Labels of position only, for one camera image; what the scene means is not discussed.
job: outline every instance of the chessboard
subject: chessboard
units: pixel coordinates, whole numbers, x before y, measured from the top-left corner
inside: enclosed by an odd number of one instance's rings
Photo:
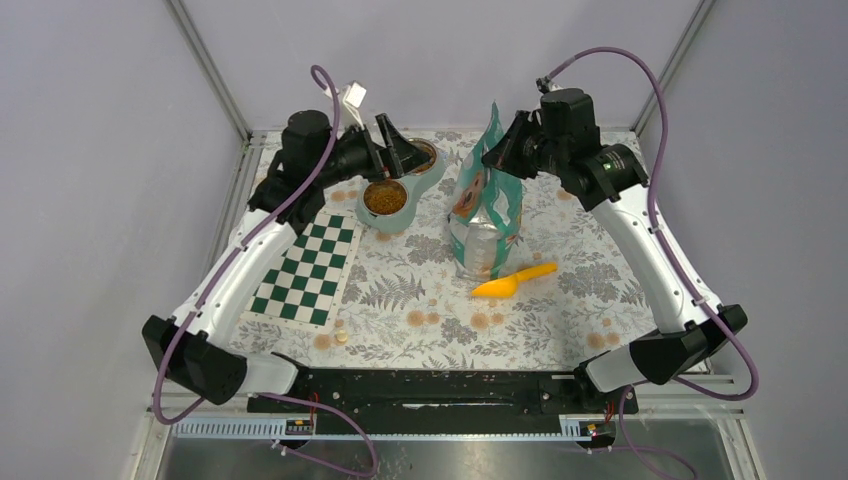
[[[361,234],[352,212],[322,210],[270,265],[241,318],[329,332]]]

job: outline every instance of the pet food bag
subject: pet food bag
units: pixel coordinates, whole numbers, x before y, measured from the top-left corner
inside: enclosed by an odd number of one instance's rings
[[[521,227],[521,180],[482,163],[501,137],[498,106],[492,103],[489,126],[460,167],[448,215],[457,275],[463,278],[498,278]]]

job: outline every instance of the yellow scoop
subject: yellow scoop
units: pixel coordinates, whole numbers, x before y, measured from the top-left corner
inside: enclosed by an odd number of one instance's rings
[[[474,297],[508,298],[515,294],[515,291],[518,290],[519,283],[526,282],[531,278],[541,277],[542,275],[556,272],[556,268],[556,263],[537,265],[520,272],[515,272],[507,277],[486,282],[475,288],[471,292],[471,295]]]

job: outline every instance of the gray wall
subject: gray wall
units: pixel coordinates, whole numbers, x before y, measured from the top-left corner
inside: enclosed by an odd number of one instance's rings
[[[668,92],[660,202],[748,311],[762,388],[746,411],[769,478],[844,478],[848,3],[754,3],[719,2]],[[658,137],[654,119],[646,152]],[[731,350],[717,364],[745,383]]]
[[[535,79],[582,49],[623,46],[661,69],[698,0],[186,0],[252,128],[328,108],[309,77],[319,63],[369,93],[363,113],[408,127],[483,127],[497,99],[532,108]],[[611,56],[563,74],[598,99],[599,121],[629,127],[650,88]]]
[[[163,2],[2,2],[0,58],[0,478],[115,479],[239,141]]]

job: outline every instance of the floral tablecloth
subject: floral tablecloth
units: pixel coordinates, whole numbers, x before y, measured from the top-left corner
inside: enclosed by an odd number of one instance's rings
[[[233,348],[277,351],[315,367],[559,370],[655,328],[615,243],[548,175],[524,182],[522,232],[504,272],[543,262],[559,270],[523,284],[510,299],[471,298],[476,284],[455,275],[446,212],[459,163],[481,132],[404,134],[433,142],[447,172],[424,194],[409,229],[385,235],[365,227],[334,320],[347,338],[243,319]],[[269,137],[255,184],[278,139]],[[641,155],[632,133],[602,139]],[[328,189],[327,207],[353,211],[363,185],[356,179]]]

